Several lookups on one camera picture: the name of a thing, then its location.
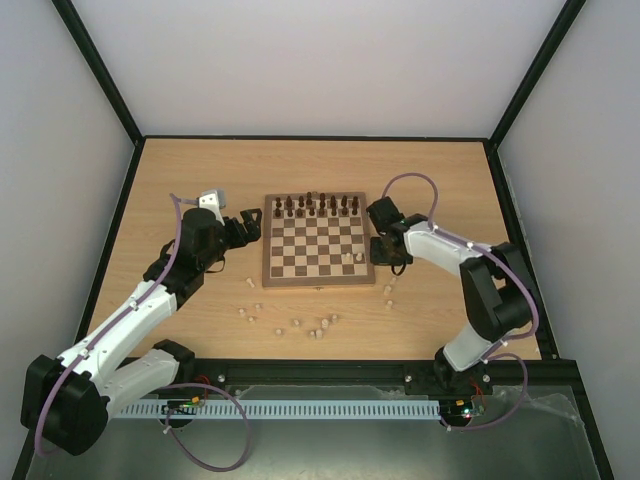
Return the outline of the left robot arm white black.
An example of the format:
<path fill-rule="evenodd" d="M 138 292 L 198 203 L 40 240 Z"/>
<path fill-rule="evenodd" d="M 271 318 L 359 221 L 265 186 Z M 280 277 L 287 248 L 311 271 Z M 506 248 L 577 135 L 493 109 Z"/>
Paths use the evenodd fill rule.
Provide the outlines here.
<path fill-rule="evenodd" d="M 194 377 L 195 354 L 171 340 L 127 363 L 132 350 L 203 285 L 227 251 L 261 237 L 260 209 L 217 218 L 207 208 L 177 211 L 176 232 L 131 296 L 90 335 L 55 358 L 27 368 L 21 422 L 34 431 L 38 454 L 50 442 L 71 455 L 93 446 L 109 420 L 145 395 Z"/>

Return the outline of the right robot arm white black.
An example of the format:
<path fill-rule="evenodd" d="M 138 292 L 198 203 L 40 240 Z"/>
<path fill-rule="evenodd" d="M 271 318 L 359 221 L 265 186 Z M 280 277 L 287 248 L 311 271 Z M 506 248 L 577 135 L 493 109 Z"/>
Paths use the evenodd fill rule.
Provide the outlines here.
<path fill-rule="evenodd" d="M 367 214 L 377 232 L 371 238 L 374 265 L 405 268 L 425 260 L 461 281 L 467 323 L 435 354 L 433 376 L 439 388 L 460 390 L 472 369 L 502 344 L 536 333 L 537 287 L 515 245 L 464 239 L 425 215 L 403 215 L 388 196 L 373 202 Z"/>

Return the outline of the wooden chess board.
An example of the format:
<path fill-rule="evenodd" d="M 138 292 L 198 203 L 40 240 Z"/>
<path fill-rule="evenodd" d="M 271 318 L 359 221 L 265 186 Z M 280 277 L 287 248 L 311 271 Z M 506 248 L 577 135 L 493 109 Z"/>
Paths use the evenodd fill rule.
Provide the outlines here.
<path fill-rule="evenodd" d="M 276 193 L 265 197 L 263 215 L 263 265 L 262 285 L 266 288 L 328 288 L 372 286 L 375 270 L 370 262 L 370 231 L 366 212 L 366 194 L 361 191 L 317 192 L 311 191 L 315 215 L 309 216 L 306 205 L 307 192 Z M 330 208 L 330 198 L 335 195 L 337 209 Z M 343 210 L 341 198 L 348 197 L 348 207 Z M 293 208 L 285 202 L 290 196 Z M 296 212 L 298 198 L 305 198 L 304 217 Z M 359 198 L 357 213 L 352 209 L 352 199 Z M 276 209 L 276 199 L 282 206 Z M 362 261 L 356 254 L 362 252 Z M 345 264 L 344 254 L 351 253 L 351 263 Z"/>

